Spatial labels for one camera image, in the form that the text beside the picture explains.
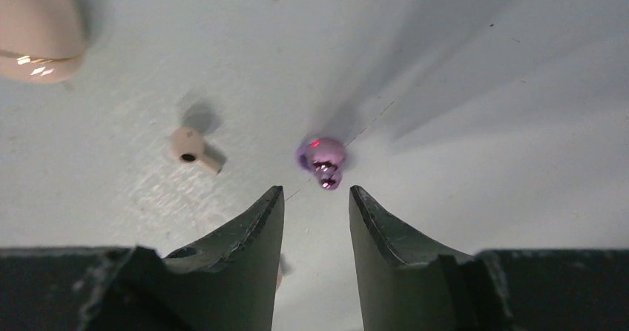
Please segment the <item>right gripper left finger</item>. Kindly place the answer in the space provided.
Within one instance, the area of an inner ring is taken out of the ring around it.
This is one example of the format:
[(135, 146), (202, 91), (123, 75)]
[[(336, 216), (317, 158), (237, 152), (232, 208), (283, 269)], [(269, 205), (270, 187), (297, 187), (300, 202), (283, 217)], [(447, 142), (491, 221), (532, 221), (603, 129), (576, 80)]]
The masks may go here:
[(272, 186), (243, 213), (165, 258), (166, 304), (193, 330), (270, 330), (283, 227), (283, 188)]

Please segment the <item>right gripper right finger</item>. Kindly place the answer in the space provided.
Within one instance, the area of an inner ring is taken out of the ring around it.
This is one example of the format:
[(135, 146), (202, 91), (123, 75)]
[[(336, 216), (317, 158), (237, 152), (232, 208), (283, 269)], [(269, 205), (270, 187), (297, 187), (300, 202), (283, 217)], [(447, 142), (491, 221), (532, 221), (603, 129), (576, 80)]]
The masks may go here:
[(476, 330), (462, 264), (470, 256), (349, 190), (349, 224), (365, 330)]

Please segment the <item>purple earbud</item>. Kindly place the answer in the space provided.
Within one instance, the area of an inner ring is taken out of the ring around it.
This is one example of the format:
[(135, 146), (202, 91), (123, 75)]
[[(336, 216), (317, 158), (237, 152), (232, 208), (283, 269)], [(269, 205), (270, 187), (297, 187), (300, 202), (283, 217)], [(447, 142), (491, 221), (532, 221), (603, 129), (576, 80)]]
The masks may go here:
[(308, 140), (295, 152), (297, 164), (325, 190), (339, 187), (348, 157), (343, 143), (329, 137)]

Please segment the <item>beige earbud charging case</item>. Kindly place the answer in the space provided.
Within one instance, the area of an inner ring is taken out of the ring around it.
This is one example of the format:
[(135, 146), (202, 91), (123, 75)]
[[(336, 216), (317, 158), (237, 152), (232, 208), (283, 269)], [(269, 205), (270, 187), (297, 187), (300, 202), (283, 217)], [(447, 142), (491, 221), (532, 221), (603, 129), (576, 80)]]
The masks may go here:
[(87, 49), (77, 0), (1, 0), (1, 75), (36, 84), (64, 82)]

